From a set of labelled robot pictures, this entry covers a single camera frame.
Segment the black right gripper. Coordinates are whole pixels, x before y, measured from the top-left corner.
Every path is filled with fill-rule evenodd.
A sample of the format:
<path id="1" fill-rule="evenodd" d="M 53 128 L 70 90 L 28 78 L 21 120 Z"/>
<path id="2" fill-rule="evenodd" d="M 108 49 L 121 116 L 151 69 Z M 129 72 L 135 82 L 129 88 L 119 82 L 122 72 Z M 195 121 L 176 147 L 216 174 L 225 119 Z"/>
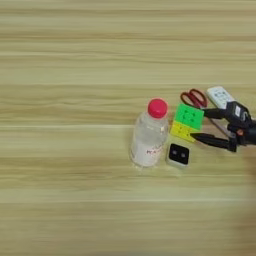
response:
<path id="1" fill-rule="evenodd" d="M 210 119 L 226 119 L 229 112 L 219 108 L 204 109 L 204 116 Z M 228 149 L 231 152 L 236 152 L 238 146 L 256 145 L 256 120 L 252 120 L 247 128 L 229 124 L 228 130 L 229 141 L 206 133 L 191 133 L 191 137 L 203 144 Z"/>

